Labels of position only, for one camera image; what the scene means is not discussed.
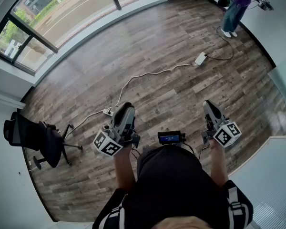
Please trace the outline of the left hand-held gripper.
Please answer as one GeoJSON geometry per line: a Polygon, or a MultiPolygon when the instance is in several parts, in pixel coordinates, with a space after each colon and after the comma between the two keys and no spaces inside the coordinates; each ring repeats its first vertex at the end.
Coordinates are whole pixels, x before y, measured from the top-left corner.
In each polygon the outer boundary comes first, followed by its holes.
{"type": "Polygon", "coordinates": [[[125,102],[113,113],[110,122],[105,123],[93,140],[95,149],[106,156],[115,156],[124,147],[140,142],[140,136],[134,129],[135,108],[125,102]]]}

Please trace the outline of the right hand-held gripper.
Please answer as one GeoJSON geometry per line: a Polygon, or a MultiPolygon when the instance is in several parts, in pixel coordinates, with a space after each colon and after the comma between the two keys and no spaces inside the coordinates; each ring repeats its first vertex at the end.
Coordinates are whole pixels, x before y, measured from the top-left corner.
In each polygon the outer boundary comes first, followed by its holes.
{"type": "Polygon", "coordinates": [[[215,139],[222,147],[232,145],[240,136],[241,131],[236,122],[226,117],[218,105],[210,100],[203,102],[203,110],[206,120],[206,129],[202,131],[203,143],[209,143],[215,139]]]}

